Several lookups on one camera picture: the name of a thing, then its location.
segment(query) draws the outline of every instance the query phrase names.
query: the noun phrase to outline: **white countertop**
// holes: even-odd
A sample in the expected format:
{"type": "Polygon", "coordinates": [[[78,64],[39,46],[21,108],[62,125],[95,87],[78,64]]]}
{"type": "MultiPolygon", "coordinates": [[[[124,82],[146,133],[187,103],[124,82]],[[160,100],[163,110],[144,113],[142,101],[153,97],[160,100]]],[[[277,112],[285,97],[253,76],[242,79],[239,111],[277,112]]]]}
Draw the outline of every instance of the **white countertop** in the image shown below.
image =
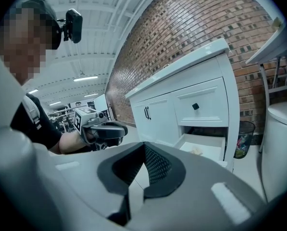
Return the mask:
{"type": "Polygon", "coordinates": [[[266,63],[278,56],[287,55],[287,24],[284,23],[246,64],[266,63]]]}
{"type": "Polygon", "coordinates": [[[219,54],[229,52],[229,46],[223,38],[217,39],[212,43],[209,43],[186,56],[178,59],[174,63],[170,64],[166,68],[162,69],[158,73],[154,74],[152,77],[143,81],[137,87],[132,89],[128,94],[125,95],[126,98],[129,98],[138,92],[145,90],[146,88],[155,85],[156,83],[180,72],[184,69],[191,67],[195,64],[208,60],[212,57],[215,57],[219,54]]]}

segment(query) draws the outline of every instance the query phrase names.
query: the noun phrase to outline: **black drawer knob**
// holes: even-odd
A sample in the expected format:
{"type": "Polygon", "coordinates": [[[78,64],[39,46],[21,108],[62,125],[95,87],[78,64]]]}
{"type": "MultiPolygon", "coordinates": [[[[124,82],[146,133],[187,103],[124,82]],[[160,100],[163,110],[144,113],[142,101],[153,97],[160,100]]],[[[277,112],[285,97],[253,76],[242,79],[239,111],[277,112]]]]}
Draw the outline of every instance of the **black drawer knob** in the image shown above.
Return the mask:
{"type": "Polygon", "coordinates": [[[197,103],[193,104],[192,107],[193,107],[194,110],[199,109],[199,105],[197,103]]]}

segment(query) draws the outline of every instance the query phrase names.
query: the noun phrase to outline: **trash bin lid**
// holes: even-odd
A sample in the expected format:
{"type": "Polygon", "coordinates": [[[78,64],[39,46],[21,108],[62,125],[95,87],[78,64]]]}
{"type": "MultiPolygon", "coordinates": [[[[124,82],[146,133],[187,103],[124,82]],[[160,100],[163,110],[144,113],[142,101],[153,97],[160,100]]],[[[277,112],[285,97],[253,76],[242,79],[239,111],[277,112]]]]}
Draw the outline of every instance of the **trash bin lid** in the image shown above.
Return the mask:
{"type": "Polygon", "coordinates": [[[270,105],[268,107],[268,113],[274,119],[287,125],[287,102],[270,105]]]}

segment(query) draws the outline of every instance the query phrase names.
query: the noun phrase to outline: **cabinet door handle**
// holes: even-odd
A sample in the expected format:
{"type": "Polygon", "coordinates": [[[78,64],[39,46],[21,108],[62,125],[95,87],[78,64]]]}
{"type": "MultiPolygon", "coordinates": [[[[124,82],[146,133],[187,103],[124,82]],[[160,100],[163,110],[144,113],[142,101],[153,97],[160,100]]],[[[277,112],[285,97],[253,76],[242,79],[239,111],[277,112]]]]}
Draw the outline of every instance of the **cabinet door handle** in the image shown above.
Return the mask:
{"type": "Polygon", "coordinates": [[[194,110],[199,109],[199,105],[197,103],[193,104],[192,107],[193,107],[194,110]]]}
{"type": "Polygon", "coordinates": [[[151,120],[151,117],[149,116],[149,112],[148,112],[149,107],[147,107],[147,114],[148,114],[148,119],[151,120]]]}
{"type": "Polygon", "coordinates": [[[145,118],[148,119],[148,115],[147,115],[147,108],[144,108],[144,114],[145,114],[145,118]]]}

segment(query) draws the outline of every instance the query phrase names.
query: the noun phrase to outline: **open drawer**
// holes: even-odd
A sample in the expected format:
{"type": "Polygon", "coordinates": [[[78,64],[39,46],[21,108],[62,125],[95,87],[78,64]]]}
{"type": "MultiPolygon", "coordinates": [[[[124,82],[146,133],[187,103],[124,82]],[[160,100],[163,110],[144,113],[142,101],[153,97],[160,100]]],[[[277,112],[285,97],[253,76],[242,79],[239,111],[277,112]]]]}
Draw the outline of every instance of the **open drawer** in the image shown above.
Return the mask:
{"type": "Polygon", "coordinates": [[[225,154],[225,138],[223,137],[183,134],[174,147],[185,152],[195,150],[200,152],[201,156],[226,167],[227,163],[223,161],[225,154]]]}
{"type": "Polygon", "coordinates": [[[228,126],[229,111],[223,78],[174,91],[171,96],[180,126],[228,126]]]}

